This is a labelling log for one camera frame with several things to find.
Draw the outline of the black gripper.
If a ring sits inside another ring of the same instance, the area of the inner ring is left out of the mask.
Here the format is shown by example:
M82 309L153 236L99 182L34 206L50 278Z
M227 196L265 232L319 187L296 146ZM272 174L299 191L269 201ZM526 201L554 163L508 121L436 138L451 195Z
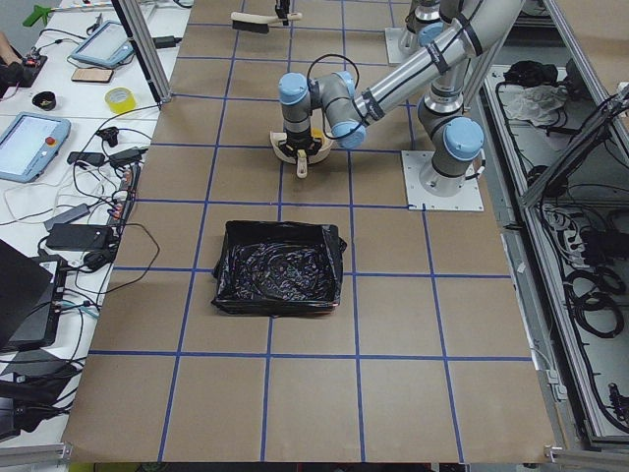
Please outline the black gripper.
M288 14L291 12L291 1L290 0L276 0L274 11L275 15L275 23L280 21L280 17L278 15L285 15L283 17L282 24L283 26L289 26L288 22Z
M306 156L314 156L322 149L322 139L312 136L310 131L304 133L278 133L277 156L283 160L297 160L299 152Z

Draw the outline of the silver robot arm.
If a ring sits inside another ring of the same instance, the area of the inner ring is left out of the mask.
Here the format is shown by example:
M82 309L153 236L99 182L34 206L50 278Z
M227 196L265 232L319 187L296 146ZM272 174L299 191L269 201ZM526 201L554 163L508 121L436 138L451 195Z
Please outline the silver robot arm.
M279 25L312 50L342 52L357 43L382 45L403 56L417 50L423 35L440 33L437 1L277 1Z
M422 46L376 84L356 92L359 76L336 71L313 78L309 73L286 73L278 93L283 131L271 133L276 156L297 166L297 176L308 176L308 166L327 158L331 143L341 148L359 147L367 127L433 79L445 76L471 57L469 48L483 45L474 32L475 17L487 1L462 1L454 18L434 40Z

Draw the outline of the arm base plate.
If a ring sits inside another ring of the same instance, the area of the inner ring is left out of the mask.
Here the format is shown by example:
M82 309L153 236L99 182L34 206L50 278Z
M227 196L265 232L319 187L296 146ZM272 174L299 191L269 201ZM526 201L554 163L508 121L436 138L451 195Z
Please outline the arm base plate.
M386 28L384 33L389 65L397 65L406 61L419 49L418 35L406 28Z
M433 151L402 150L402 168L410 210L475 211L484 208L478 171L483 172L484 152L470 162L464 176L449 178L432 167Z

